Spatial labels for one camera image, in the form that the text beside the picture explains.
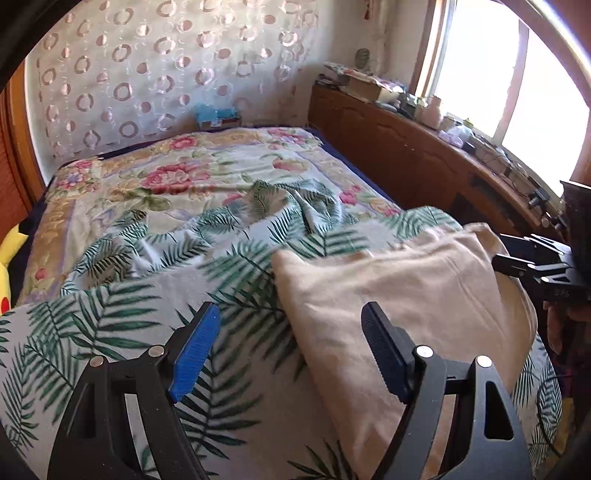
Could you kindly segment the person's right hand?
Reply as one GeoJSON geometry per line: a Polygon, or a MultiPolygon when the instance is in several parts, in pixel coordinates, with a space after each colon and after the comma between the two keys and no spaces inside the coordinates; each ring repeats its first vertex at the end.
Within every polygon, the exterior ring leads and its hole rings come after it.
{"type": "Polygon", "coordinates": [[[543,303],[547,312],[547,340],[550,348],[556,354],[564,349],[564,330],[568,321],[589,323],[591,308],[589,304],[567,305],[558,302],[543,303]]]}

